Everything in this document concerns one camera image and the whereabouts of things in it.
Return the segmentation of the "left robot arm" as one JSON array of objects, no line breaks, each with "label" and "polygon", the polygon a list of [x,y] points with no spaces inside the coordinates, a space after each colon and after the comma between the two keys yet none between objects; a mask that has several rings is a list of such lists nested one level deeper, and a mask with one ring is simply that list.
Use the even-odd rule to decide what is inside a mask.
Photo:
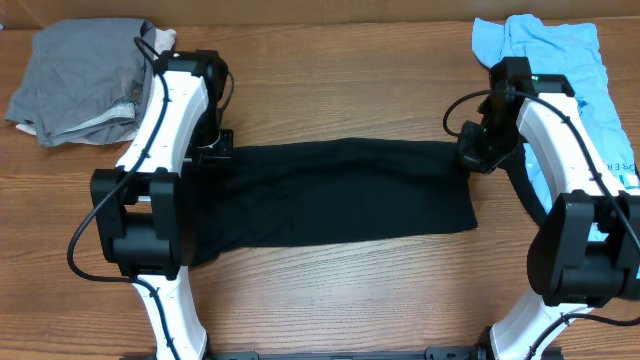
[{"label": "left robot arm", "polygon": [[189,269],[195,254],[181,179],[185,165],[227,160],[233,133],[220,126],[233,77],[213,50],[165,51],[154,65],[154,93],[131,146],[90,181],[101,248],[120,281],[141,297],[156,338],[156,359],[206,359]]}]

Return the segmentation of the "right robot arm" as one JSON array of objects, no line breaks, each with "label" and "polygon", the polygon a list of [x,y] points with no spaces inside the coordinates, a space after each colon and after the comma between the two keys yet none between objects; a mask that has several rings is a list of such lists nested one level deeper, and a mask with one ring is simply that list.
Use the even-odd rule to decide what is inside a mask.
[{"label": "right robot arm", "polygon": [[639,298],[639,195],[608,170],[579,115],[567,78],[535,74],[525,57],[505,57],[489,71],[480,123],[457,133],[463,168],[488,174],[529,143],[553,206],[527,254],[529,287],[477,345],[454,349],[467,359],[560,359],[552,342],[573,321],[634,327],[638,319],[593,314],[614,298]]}]

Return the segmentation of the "black t-shirt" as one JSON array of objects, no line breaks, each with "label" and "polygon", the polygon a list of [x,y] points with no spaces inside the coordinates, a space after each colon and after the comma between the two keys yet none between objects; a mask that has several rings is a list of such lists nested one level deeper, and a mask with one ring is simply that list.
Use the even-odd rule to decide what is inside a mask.
[{"label": "black t-shirt", "polygon": [[469,175],[437,141],[349,138],[238,147],[188,165],[195,265],[250,247],[300,247],[473,230]]}]

